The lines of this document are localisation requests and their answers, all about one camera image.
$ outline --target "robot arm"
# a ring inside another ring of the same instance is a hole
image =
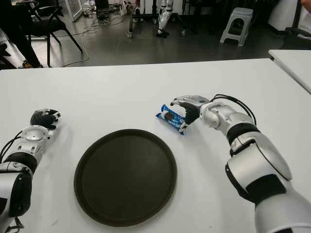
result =
[[[15,150],[0,163],[0,233],[23,228],[18,216],[27,212],[30,207],[32,177],[39,165],[47,145],[52,141],[53,125],[60,114],[55,110],[42,109],[35,111],[31,126],[22,130],[20,142]],[[9,225],[15,218],[16,226]]]
[[[239,195],[255,204],[258,233],[311,233],[311,204],[294,190],[287,163],[254,119],[200,96],[178,97],[174,104],[186,109],[184,129],[200,118],[227,137],[225,171]]]

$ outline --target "wire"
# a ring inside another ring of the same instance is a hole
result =
[[[67,67],[67,66],[70,66],[70,65],[79,63],[79,62],[86,62],[86,61],[89,59],[89,54],[88,54],[88,52],[87,52],[87,50],[86,50],[86,48],[85,48],[83,35],[84,35],[84,34],[81,35],[81,37],[82,37],[82,48],[83,48],[83,49],[85,50],[85,52],[86,52],[86,55],[87,55],[86,59],[83,59],[83,60],[77,61],[77,62],[71,62],[71,63],[68,63],[68,64],[66,64],[66,65],[63,65],[62,67]]]
[[[98,19],[95,19],[93,21],[93,23],[88,26],[88,27],[84,27],[84,31],[82,33],[78,33],[81,35],[81,38],[82,38],[82,47],[84,49],[84,51],[86,52],[86,58],[81,60],[81,61],[77,61],[77,62],[71,62],[71,63],[68,63],[68,64],[65,64],[63,65],[62,67],[67,67],[67,66],[71,66],[73,64],[76,64],[76,63],[80,63],[80,62],[86,62],[87,60],[89,60],[89,54],[86,50],[86,47],[85,47],[85,42],[84,42],[84,38],[83,36],[87,33],[87,34],[93,34],[93,33],[97,33],[97,29],[99,29],[101,26],[113,26],[113,25],[117,25],[117,24],[120,24],[124,21],[124,18],[120,18],[121,20],[117,23],[114,23],[114,24],[111,24],[111,22],[115,19],[117,19],[116,17],[114,17],[113,19],[109,19],[109,16],[107,16],[108,19],[104,19],[103,20],[103,23],[99,24],[99,20]]]
[[[1,152],[0,152],[0,163],[2,163],[2,159],[5,156],[6,152],[9,150],[9,148],[13,145],[14,141],[21,138],[19,135],[22,133],[22,131],[20,131],[18,134],[16,134],[16,136],[11,139],[10,141],[8,141],[5,146],[2,148]]]
[[[25,228],[24,225],[20,222],[18,217],[15,217],[15,223],[16,223],[16,226],[8,227],[5,232],[8,233],[11,230],[17,229],[17,231],[14,232],[14,233],[18,233],[20,229],[24,229]]]
[[[232,96],[224,95],[224,94],[217,94],[211,99],[211,102],[213,102],[214,100],[217,100],[217,99],[226,99],[226,100],[230,100],[230,101],[238,104],[253,119],[254,124],[257,125],[255,114],[252,112],[252,110],[245,103],[243,103],[239,99],[234,98]]]

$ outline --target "cable on floor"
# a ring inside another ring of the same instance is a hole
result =
[[[117,22],[117,23],[111,24],[111,22],[114,21],[117,18],[120,18],[121,20],[119,22]],[[83,47],[84,51],[86,52],[86,55],[87,55],[86,58],[83,59],[83,60],[77,61],[77,62],[71,62],[71,63],[65,64],[62,67],[67,67],[67,66],[70,66],[70,65],[73,65],[73,64],[76,64],[76,63],[86,62],[87,60],[89,60],[89,54],[88,54],[88,52],[87,52],[87,50],[85,48],[85,42],[84,42],[84,38],[83,38],[84,34],[86,34],[86,33],[88,33],[88,34],[96,33],[97,29],[99,29],[101,26],[114,26],[114,25],[120,24],[120,23],[122,23],[124,21],[124,18],[122,18],[122,17],[114,17],[113,19],[110,19],[110,17],[107,17],[107,19],[104,19],[102,21],[103,21],[103,23],[100,22],[98,19],[95,19],[90,26],[84,28],[84,31],[82,33],[78,33],[78,34],[81,35],[81,38],[82,38],[82,47]]]

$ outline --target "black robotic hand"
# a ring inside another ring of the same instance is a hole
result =
[[[201,96],[180,96],[171,102],[171,106],[177,104],[186,109],[185,123],[181,127],[183,130],[199,118],[201,106],[206,103],[209,100]]]
[[[55,125],[52,125],[54,122],[58,121],[60,113],[53,109],[40,109],[34,112],[30,119],[31,125],[41,125],[47,129],[54,130],[56,129]]]

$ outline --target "black chair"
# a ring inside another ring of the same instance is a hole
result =
[[[7,48],[6,44],[0,44],[0,61],[2,61],[5,66],[0,67],[1,69],[16,69],[16,67],[14,65],[12,65],[12,63],[10,63],[6,58],[11,56],[11,54],[9,54],[7,51],[5,51]]]
[[[36,14],[40,17],[48,17],[53,13],[53,9],[43,8],[45,6],[59,6],[58,0],[22,0],[17,2],[16,4],[36,4],[37,10]]]
[[[30,3],[36,4],[34,8],[30,6]],[[52,14],[48,19],[42,20],[36,13],[37,9],[53,9]],[[51,41],[50,35],[61,45],[60,41],[53,34],[53,32],[64,30],[68,36],[72,39],[78,49],[82,51],[82,48],[79,46],[77,41],[72,37],[64,22],[60,20],[58,16],[63,16],[61,12],[62,7],[60,6],[45,6],[39,7],[39,4],[36,1],[28,1],[27,3],[22,3],[14,6],[15,14],[18,17],[19,25],[23,30],[23,33],[28,36],[29,43],[31,43],[31,35],[34,36],[47,36],[47,46],[48,46],[48,66],[50,66],[50,49]],[[38,22],[33,22],[32,15],[35,15],[38,18]]]
[[[293,26],[286,28],[286,35],[281,50],[311,50],[311,40],[302,38],[298,35],[311,37],[309,32],[298,28],[302,5],[300,0],[297,1],[296,13],[294,17]]]

